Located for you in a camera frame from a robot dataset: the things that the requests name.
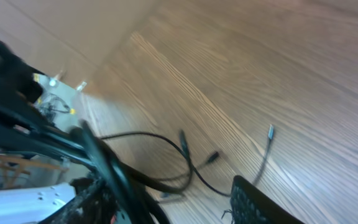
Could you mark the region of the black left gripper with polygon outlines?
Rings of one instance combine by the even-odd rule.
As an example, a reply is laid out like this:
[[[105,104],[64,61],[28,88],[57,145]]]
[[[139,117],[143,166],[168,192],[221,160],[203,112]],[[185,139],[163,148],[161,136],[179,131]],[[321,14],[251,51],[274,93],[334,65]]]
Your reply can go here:
[[[83,147],[34,108],[42,92],[33,68],[0,41],[0,149],[6,154],[87,162]]]

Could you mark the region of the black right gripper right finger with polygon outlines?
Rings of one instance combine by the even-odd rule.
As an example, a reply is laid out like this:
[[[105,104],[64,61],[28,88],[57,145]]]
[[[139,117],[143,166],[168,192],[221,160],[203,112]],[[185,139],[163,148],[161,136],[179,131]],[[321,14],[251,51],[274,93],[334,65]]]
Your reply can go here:
[[[230,204],[235,224],[303,223],[239,175],[233,179]]]

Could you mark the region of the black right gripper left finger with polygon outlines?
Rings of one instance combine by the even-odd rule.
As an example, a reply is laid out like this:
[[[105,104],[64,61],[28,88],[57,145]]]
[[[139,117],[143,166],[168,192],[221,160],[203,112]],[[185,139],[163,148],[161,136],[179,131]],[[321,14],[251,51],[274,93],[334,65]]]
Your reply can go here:
[[[80,178],[71,182],[77,195],[40,224],[111,223],[117,202],[102,179]]]

